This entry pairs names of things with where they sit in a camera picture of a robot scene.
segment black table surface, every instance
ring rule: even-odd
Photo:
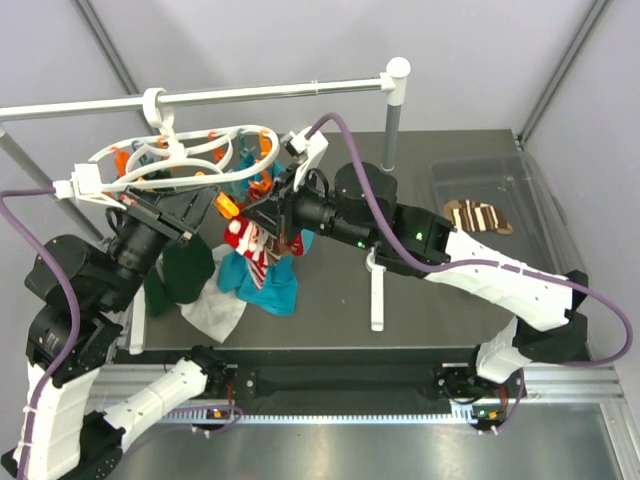
[[[339,134],[327,134],[321,169],[332,182],[349,162]],[[379,164],[384,135],[355,134],[363,160]],[[398,201],[435,210],[429,164],[436,159],[513,151],[509,130],[402,132],[398,141]],[[211,247],[222,243],[225,221],[211,211],[200,233]],[[370,275],[366,252],[316,236],[309,252],[294,260],[299,286],[296,311],[271,315],[248,305],[226,348],[323,349],[472,346],[504,328],[512,314],[466,292],[416,278],[385,274],[385,329],[370,329]],[[148,318],[147,350],[187,349],[217,342],[184,320],[178,309]]]

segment white wall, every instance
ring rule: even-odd
[[[0,105],[121,96],[71,2],[14,1],[0,6]],[[133,113],[7,123],[7,131],[54,179],[109,143],[144,134]],[[0,150],[0,190],[36,185]],[[78,233],[46,197],[9,200],[12,211],[42,241]],[[89,213],[102,221],[99,210]],[[26,403],[27,330],[42,302],[24,286],[35,254],[0,219],[0,453],[16,446]],[[4,469],[0,478],[9,478]]]
[[[616,0],[577,60],[528,145],[566,210],[593,285],[640,329],[640,3]],[[622,329],[587,304],[601,352],[619,348]],[[640,424],[640,350],[617,364]]]
[[[141,88],[230,88],[376,76],[412,62],[404,130],[518,131],[590,2],[584,0],[94,0]],[[376,93],[197,107],[183,128],[276,131],[334,110],[384,129]]]

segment orange clip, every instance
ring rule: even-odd
[[[265,129],[260,131],[260,154],[262,155],[262,158],[269,155],[269,152],[271,151],[271,139],[268,135],[269,130]]]
[[[215,138],[216,136],[216,132],[211,130],[209,132],[209,135],[207,135],[207,140],[211,141]],[[224,158],[224,150],[222,149],[222,147],[218,147],[218,148],[214,148],[213,149],[213,161],[215,163],[218,163],[220,160],[222,160]]]
[[[118,147],[111,147],[111,151],[116,154],[114,162],[116,164],[116,170],[118,171],[118,177],[126,175],[129,152],[126,150],[120,150]]]
[[[237,217],[240,213],[240,209],[238,208],[238,206],[233,203],[233,201],[223,192],[220,192],[220,194],[216,197],[215,204],[218,208],[218,211],[227,220],[231,220],[233,217]]]
[[[267,194],[271,191],[273,182],[271,181],[271,175],[266,170],[260,172],[262,180],[260,182],[249,182],[249,187],[261,194]]]

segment sock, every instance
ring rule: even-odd
[[[502,210],[488,203],[451,200],[444,206],[444,216],[465,232],[513,233],[513,227]]]

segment purple cable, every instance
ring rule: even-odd
[[[197,411],[197,410],[231,410],[238,414],[236,417],[233,418],[233,420],[226,423],[224,427],[219,428],[217,430],[199,429],[199,430],[203,430],[204,432],[209,431],[210,435],[219,435],[221,433],[225,433],[231,430],[240,421],[240,419],[244,417],[244,411],[240,407],[237,407],[235,405],[209,405],[209,406],[202,406],[202,407],[182,407],[182,408],[174,409],[173,412],[190,412],[190,411]],[[162,429],[162,431],[155,433],[154,435],[150,435],[149,437],[145,438],[142,441],[134,443],[133,446],[129,450],[127,450],[127,452],[125,453],[124,459],[132,457],[133,454],[137,453],[143,447],[155,441],[160,436],[165,435],[166,433],[175,432],[178,430],[183,430],[183,431],[191,430],[192,428],[193,427],[191,425],[175,425],[173,427]]]
[[[340,131],[342,132],[345,143],[347,144],[347,148],[349,150],[349,154],[351,155],[351,162],[353,163],[356,176],[358,177],[358,182],[360,183],[360,187],[364,192],[367,205],[369,205],[369,209],[371,210],[371,213],[373,214],[373,217],[375,218],[375,221],[378,224],[378,228],[380,228],[380,230],[382,231],[382,234],[385,236],[387,241],[391,244],[393,249],[398,253],[398,255],[400,255],[400,257],[402,257],[402,259],[405,262],[407,262],[413,268],[420,270],[421,272],[424,272],[424,273],[445,272],[447,270],[451,270],[456,267],[463,267],[467,265],[502,268],[510,272],[522,273],[522,275],[525,275],[527,277],[535,278],[537,280],[542,280],[548,283],[555,283],[557,285],[569,287],[569,288],[572,288],[573,290],[577,290],[580,293],[584,293],[585,295],[593,297],[598,302],[602,303],[604,306],[612,310],[618,317],[620,317],[620,320],[622,320],[622,323],[624,324],[626,339],[625,339],[624,345],[618,352],[616,352],[615,354],[609,357],[602,358],[600,360],[583,361],[583,362],[567,362],[565,363],[565,365],[569,365],[572,367],[596,367],[596,366],[604,365],[604,364],[619,360],[624,355],[626,355],[627,352],[631,349],[631,345],[633,344],[633,327],[631,326],[631,322],[629,321],[629,318],[625,315],[622,309],[620,309],[620,307],[614,304],[611,300],[609,300],[604,295],[601,295],[600,293],[588,287],[584,287],[570,280],[566,280],[566,279],[562,280],[562,279],[553,277],[551,275],[545,275],[543,273],[533,272],[530,270],[522,270],[519,267],[516,267],[514,265],[500,265],[497,261],[494,261],[494,260],[468,259],[468,260],[458,260],[455,262],[450,262],[442,265],[427,265],[426,263],[422,263],[419,260],[415,259],[413,256],[411,256],[411,254],[407,251],[407,249],[402,246],[402,243],[400,243],[400,240],[398,240],[398,237],[394,235],[393,230],[391,230],[391,227],[389,226],[389,224],[387,224],[384,214],[382,213],[382,211],[380,210],[380,207],[378,206],[378,202],[376,202],[376,197],[373,193],[373,190],[371,189],[371,184],[367,179],[367,174],[364,170],[364,166],[362,165],[362,160],[360,159],[358,148],[356,147],[356,143],[353,139],[353,135],[351,135],[351,132],[349,131],[349,127],[347,127],[347,124],[345,123],[344,119],[337,113],[327,113],[323,115],[313,125],[313,127],[311,127],[311,130],[307,132],[305,137],[307,139],[311,138],[311,136],[314,133],[316,133],[320,129],[320,127],[322,127],[329,120],[333,120],[338,125],[338,127],[340,128]]]
[[[36,237],[25,227],[20,220],[18,220],[7,208],[4,203],[4,199],[6,197],[31,197],[36,195],[51,195],[55,193],[55,189],[52,188],[38,188],[33,190],[5,190],[0,192],[0,214],[7,220],[7,222],[18,232],[22,238],[24,238],[29,245],[33,247],[33,249],[40,255],[44,263],[51,269],[51,272],[55,275],[56,279],[60,283],[62,290],[67,297],[67,302],[69,302],[69,311],[71,312],[71,331],[69,332],[69,338],[67,339],[64,347],[58,354],[58,356],[51,362],[49,368],[44,372],[44,375],[38,383],[36,387],[33,389],[33,394],[31,395],[31,400],[29,401],[29,411],[27,412],[27,419],[25,421],[24,427],[24,439],[22,452],[20,453],[20,461],[18,462],[18,474],[16,478],[18,480],[22,480],[25,477],[25,470],[27,468],[27,460],[29,458],[30,444],[33,440],[33,424],[35,421],[35,413],[34,410],[37,409],[38,400],[40,399],[40,395],[42,394],[42,390],[44,389],[47,380],[51,378],[53,373],[57,370],[57,368],[62,364],[62,362],[67,358],[69,352],[73,348],[73,345],[76,343],[78,339],[78,332],[80,330],[80,307],[78,306],[78,299],[76,294],[73,291],[73,287],[71,286],[71,282],[67,278],[67,275],[64,273],[62,267],[55,261],[53,256],[49,253],[49,251],[42,245]]]

